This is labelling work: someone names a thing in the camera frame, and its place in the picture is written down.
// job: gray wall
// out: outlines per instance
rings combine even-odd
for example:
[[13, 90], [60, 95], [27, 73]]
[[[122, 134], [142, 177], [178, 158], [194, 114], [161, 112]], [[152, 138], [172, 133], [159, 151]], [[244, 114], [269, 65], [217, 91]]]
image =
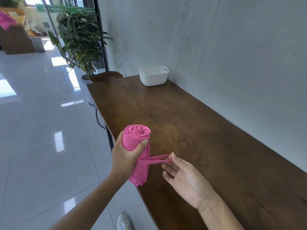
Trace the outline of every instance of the gray wall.
[[99, 0], [110, 70], [171, 80], [307, 172], [307, 0]]

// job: hand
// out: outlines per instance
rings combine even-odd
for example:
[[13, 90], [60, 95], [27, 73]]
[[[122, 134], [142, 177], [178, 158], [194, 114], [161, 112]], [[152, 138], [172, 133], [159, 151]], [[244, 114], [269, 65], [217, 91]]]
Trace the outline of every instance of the hand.
[[123, 131], [119, 134], [112, 150], [112, 169], [110, 174], [119, 176], [126, 182], [135, 168], [137, 158], [145, 150], [148, 140], [144, 139], [135, 150], [128, 151], [122, 145], [123, 134]]
[[210, 183], [189, 162], [178, 158], [173, 152], [162, 164], [163, 177], [191, 206], [199, 210], [204, 201], [215, 193]]

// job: basket handle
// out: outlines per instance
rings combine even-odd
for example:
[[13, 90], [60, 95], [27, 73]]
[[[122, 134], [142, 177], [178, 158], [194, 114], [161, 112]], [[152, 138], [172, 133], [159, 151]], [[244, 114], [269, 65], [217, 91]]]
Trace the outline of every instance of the basket handle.
[[144, 75], [144, 73], [143, 73], [143, 71], [141, 70], [141, 69], [138, 69], [139, 70], [139, 72], [142, 74], [142, 75]]
[[168, 70], [168, 68], [167, 68], [167, 67], [162, 66], [162, 68], [166, 69], [167, 73], [169, 73], [169, 70]]

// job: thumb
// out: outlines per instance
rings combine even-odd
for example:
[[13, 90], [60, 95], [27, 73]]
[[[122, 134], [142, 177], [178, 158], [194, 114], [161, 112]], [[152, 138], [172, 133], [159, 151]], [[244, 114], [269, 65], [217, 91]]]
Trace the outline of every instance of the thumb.
[[178, 166], [180, 169], [182, 169], [185, 173], [190, 172], [190, 165], [191, 164], [189, 162], [178, 158], [173, 152], [172, 152], [171, 158], [172, 158], [172, 161], [174, 162], [174, 164], [176, 166]]
[[133, 151], [131, 151], [131, 155], [132, 155], [135, 159], [137, 159], [137, 158], [140, 156], [140, 154], [145, 150], [147, 144], [148, 144], [148, 139], [142, 140], [142, 142], [140, 142], [140, 143], [138, 144], [138, 146], [136, 147], [136, 149], [133, 150]]

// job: shoe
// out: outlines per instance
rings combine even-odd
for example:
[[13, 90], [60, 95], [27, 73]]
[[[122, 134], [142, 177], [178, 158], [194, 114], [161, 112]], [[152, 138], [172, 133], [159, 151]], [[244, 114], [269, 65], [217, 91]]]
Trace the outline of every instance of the shoe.
[[128, 215], [122, 212], [117, 221], [117, 230], [133, 230]]

